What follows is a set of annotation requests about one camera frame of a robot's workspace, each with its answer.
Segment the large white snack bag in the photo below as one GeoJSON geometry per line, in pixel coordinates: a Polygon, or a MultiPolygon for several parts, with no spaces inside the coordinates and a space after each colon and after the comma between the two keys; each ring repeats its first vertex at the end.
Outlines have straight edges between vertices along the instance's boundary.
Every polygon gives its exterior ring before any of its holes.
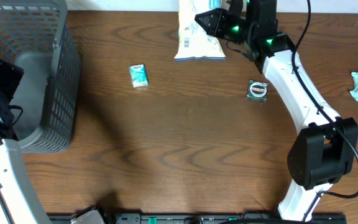
{"type": "Polygon", "coordinates": [[[178,1],[178,52],[176,61],[194,59],[225,60],[226,56],[219,40],[208,35],[195,21],[199,13],[221,7],[221,0],[178,1]]]}

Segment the dark green round-label packet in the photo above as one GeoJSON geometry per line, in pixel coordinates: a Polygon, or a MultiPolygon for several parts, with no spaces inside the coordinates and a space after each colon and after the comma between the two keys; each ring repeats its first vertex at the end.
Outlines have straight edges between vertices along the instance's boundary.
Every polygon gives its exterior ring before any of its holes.
{"type": "Polygon", "coordinates": [[[269,84],[267,82],[260,82],[257,80],[249,80],[247,89],[247,99],[266,102],[269,84]]]}

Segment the teal kleenex tissue pack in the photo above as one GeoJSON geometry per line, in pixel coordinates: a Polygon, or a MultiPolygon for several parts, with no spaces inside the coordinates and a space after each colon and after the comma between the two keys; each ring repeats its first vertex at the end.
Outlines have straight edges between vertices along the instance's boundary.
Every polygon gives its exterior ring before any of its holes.
{"type": "Polygon", "coordinates": [[[131,75],[132,86],[134,88],[149,85],[144,64],[130,66],[129,71],[131,75]]]}

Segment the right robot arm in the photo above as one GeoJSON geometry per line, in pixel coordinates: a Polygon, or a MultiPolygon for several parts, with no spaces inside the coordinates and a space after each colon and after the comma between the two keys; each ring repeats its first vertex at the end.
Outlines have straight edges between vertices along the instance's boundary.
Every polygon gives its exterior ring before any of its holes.
{"type": "Polygon", "coordinates": [[[275,1],[231,1],[228,9],[198,13],[210,36],[243,44],[243,55],[276,88],[294,122],[297,139],[287,156],[291,184],[278,205],[289,222],[309,222],[323,195],[358,164],[358,125],[342,118],[305,72],[299,45],[278,30],[275,1]]]}

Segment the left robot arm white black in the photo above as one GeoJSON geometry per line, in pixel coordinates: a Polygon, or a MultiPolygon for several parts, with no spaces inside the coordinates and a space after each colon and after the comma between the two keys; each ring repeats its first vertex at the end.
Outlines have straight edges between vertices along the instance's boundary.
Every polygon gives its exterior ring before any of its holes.
{"type": "Polygon", "coordinates": [[[24,74],[0,59],[0,223],[50,223],[29,180],[10,104],[24,74]]]}

